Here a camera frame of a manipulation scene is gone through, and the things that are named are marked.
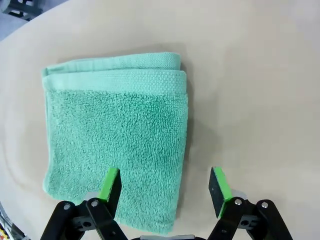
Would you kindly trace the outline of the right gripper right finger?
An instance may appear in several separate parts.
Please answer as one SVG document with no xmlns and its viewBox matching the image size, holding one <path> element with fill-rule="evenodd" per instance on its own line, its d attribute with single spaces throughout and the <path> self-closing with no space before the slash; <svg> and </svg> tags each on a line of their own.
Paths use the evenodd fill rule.
<svg viewBox="0 0 320 240">
<path fill-rule="evenodd" d="M 253 204 L 234 196 L 221 167 L 211 168 L 208 190 L 218 219 L 209 240 L 231 240 L 238 229 L 252 240 L 293 239 L 275 203 L 262 199 Z"/>
</svg>

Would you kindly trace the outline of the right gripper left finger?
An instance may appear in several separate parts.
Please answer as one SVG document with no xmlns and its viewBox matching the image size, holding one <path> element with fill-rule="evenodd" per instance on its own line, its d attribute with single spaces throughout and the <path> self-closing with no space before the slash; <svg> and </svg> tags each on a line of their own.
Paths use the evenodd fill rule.
<svg viewBox="0 0 320 240">
<path fill-rule="evenodd" d="M 126 240 L 115 221 L 122 190 L 121 174 L 117 168 L 107 171 L 98 197 L 75 205 L 59 202 L 43 231 L 45 240 L 80 240 L 86 231 L 95 230 L 101 240 Z"/>
</svg>

